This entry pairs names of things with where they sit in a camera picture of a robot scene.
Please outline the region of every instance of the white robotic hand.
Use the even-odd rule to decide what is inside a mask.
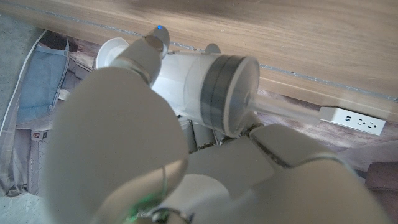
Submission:
[[[169,42],[156,27],[63,105],[45,166],[52,223],[391,223],[334,153],[253,116],[255,58],[166,55]],[[237,139],[188,156],[176,113]]]

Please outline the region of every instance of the white plastic container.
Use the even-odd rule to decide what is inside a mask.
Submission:
[[[162,61],[162,68],[152,89],[162,96],[176,114],[203,124],[200,97],[203,81],[219,54],[171,52]]]

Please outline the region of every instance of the gray fabric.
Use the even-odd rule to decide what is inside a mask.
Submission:
[[[22,84],[17,124],[24,124],[52,113],[68,68],[69,43],[65,50],[36,46]]]

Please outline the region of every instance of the dark gray stripe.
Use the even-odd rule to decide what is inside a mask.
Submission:
[[[3,4],[8,4],[8,5],[11,5],[11,6],[20,7],[20,8],[32,10],[32,11],[35,11],[35,12],[41,12],[41,13],[44,13],[44,14],[47,14],[47,15],[50,15],[50,16],[55,16],[55,17],[59,17],[59,18],[62,18],[62,19],[70,20],[70,21],[81,22],[81,23],[84,23],[84,24],[89,24],[89,25],[96,26],[96,27],[101,27],[101,28],[104,28],[104,29],[118,31],[118,32],[121,32],[123,34],[131,34],[131,35],[136,35],[136,36],[139,36],[139,37],[143,36],[143,34],[140,34],[140,33],[137,33],[137,32],[133,32],[133,31],[125,30],[125,29],[120,29],[120,28],[116,28],[116,27],[112,27],[112,26],[107,26],[107,25],[103,25],[103,24],[87,21],[87,20],[84,20],[84,19],[77,19],[77,18],[70,17],[70,16],[64,16],[64,15],[57,14],[57,13],[54,13],[54,12],[49,12],[49,11],[45,11],[45,10],[41,10],[41,9],[35,9],[35,8],[32,8],[32,7],[27,7],[27,6],[23,6],[23,5],[20,5],[20,4],[15,4],[15,3],[12,3],[12,2],[5,2],[5,1],[0,1],[0,2],[3,3]],[[171,42],[170,41],[170,44],[172,44],[174,46],[177,46],[177,47],[184,48],[184,49],[188,49],[188,50],[195,50],[195,51],[198,51],[198,52],[204,52],[203,49],[197,49],[194,46],[181,44],[181,43],[178,43],[178,42]],[[306,80],[311,80],[311,81],[315,81],[315,82],[326,84],[326,85],[330,85],[330,86],[335,86],[335,87],[346,89],[346,90],[357,91],[357,92],[359,92],[361,94],[364,94],[364,95],[375,96],[375,97],[378,97],[378,98],[384,98],[384,99],[391,100],[391,101],[394,101],[394,102],[398,103],[398,97],[396,97],[396,96],[389,96],[389,95],[385,95],[385,94],[382,94],[382,93],[376,93],[376,92],[369,91],[369,90],[363,90],[363,89],[360,89],[360,88],[356,88],[356,87],[353,87],[353,86],[344,85],[344,84],[340,84],[340,83],[335,83],[335,82],[332,82],[332,81],[329,81],[329,80],[324,80],[324,79],[321,79],[321,78],[315,78],[315,77],[311,77],[311,76],[308,76],[308,75],[303,75],[303,74],[299,74],[299,73],[295,73],[295,72],[290,72],[288,70],[284,70],[284,69],[281,69],[281,68],[275,68],[275,67],[272,67],[272,66],[269,66],[269,65],[260,64],[260,67],[261,68],[265,68],[265,69],[269,69],[269,70],[273,70],[273,71],[276,71],[276,72],[281,72],[281,73],[284,73],[286,75],[291,75],[293,77],[299,77],[299,78],[303,78],[303,79],[306,79]]]

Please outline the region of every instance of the power strip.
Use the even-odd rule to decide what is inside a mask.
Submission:
[[[328,106],[321,107],[319,119],[378,136],[386,123],[381,119]]]

